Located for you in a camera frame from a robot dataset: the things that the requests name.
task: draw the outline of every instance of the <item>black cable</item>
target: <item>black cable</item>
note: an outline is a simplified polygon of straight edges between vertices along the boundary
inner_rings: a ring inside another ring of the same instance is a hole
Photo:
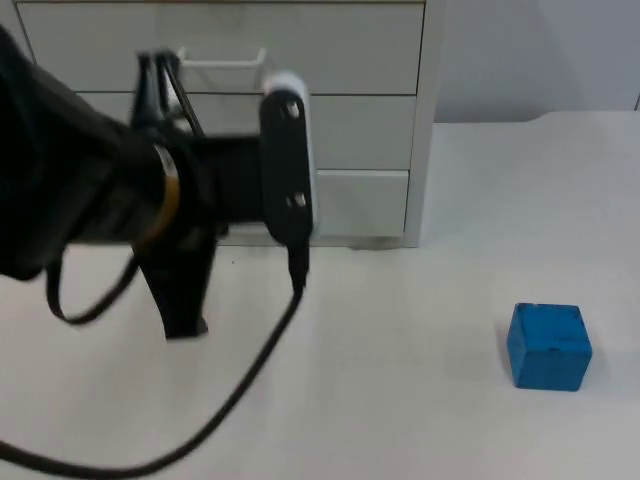
[[[267,360],[269,360],[278,341],[291,323],[293,316],[300,306],[308,271],[309,246],[301,245],[299,247],[289,248],[289,273],[291,274],[293,284],[293,297],[291,298],[289,306],[260,349],[258,356],[249,367],[249,370],[247,370],[240,380],[240,383],[238,383],[231,395],[222,404],[222,407],[220,407],[216,414],[195,435],[175,450],[135,467],[98,468],[62,462],[0,441],[0,460],[48,475],[86,480],[121,480],[144,477],[157,473],[182,460],[202,445],[225,418],[227,418],[229,413],[231,413],[244,394],[249,390],[262,370],[262,367],[267,363]]]
[[[52,262],[47,268],[47,303],[49,309],[56,317],[63,322],[73,325],[81,326],[87,325],[94,320],[97,320],[100,315],[107,311],[111,305],[124,293],[124,291],[131,285],[131,282],[138,272],[138,261],[135,255],[132,255],[124,270],[120,274],[120,278],[107,293],[105,293],[100,300],[96,302],[86,312],[67,317],[62,311],[60,306],[60,277],[62,276],[62,257]]]

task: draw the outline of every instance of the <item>gray wall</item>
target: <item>gray wall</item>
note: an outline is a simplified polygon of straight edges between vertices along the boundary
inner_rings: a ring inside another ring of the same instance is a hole
[[[22,51],[31,58],[31,52],[18,18],[18,11],[11,0],[0,0],[0,23],[13,36]]]
[[[447,0],[436,119],[632,110],[640,0]]]

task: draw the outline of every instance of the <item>white table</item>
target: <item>white table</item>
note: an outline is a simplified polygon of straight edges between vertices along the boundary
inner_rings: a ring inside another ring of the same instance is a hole
[[[420,250],[313,253],[308,295],[249,396],[158,479],[633,478],[640,444],[640,115],[441,125]],[[78,249],[79,309],[127,252]],[[91,265],[98,280],[79,275]],[[48,313],[42,282],[3,280],[0,436],[102,465],[182,442],[217,408],[288,301],[283,252],[224,248],[212,334],[166,344],[138,279],[96,326]],[[519,301],[582,308],[579,393],[517,390]],[[6,465],[0,477],[39,479]]]

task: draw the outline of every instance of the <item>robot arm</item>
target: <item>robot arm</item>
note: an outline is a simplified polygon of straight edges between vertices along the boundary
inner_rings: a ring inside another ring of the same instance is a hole
[[[230,224],[261,221],[289,251],[291,303],[229,399],[174,451],[132,468],[95,468],[0,442],[0,460],[88,479],[136,478],[172,465],[239,402],[300,303],[316,204],[304,84],[292,74],[269,77],[256,112],[258,135],[208,137],[179,78],[180,61],[172,52],[141,55],[125,125],[27,61],[0,27],[0,274],[26,281],[45,271],[54,315],[83,325],[109,308],[140,269],[167,339],[197,337],[206,331],[202,303],[218,239]],[[175,126],[180,119],[191,132]],[[110,292],[68,318],[59,286],[64,250],[73,243],[128,244],[132,257]]]

